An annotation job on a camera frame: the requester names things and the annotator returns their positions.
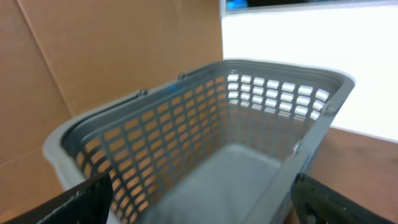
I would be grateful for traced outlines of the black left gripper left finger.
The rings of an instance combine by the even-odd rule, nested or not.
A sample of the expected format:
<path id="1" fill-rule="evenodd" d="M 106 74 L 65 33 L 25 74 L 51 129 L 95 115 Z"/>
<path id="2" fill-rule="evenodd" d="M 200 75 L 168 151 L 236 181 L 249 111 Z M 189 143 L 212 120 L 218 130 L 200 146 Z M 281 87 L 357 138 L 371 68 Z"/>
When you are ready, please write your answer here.
<path id="1" fill-rule="evenodd" d="M 5 224 L 105 224 L 112 197 L 110 175 L 101 173 Z"/>

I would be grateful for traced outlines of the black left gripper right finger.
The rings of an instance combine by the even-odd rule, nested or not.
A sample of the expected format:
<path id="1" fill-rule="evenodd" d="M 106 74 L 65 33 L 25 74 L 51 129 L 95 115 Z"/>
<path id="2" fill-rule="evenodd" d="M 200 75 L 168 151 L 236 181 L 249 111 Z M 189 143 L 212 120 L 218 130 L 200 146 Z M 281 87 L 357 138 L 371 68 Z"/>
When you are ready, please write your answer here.
<path id="1" fill-rule="evenodd" d="M 305 173 L 296 175 L 290 198 L 300 223 L 393 224 Z"/>

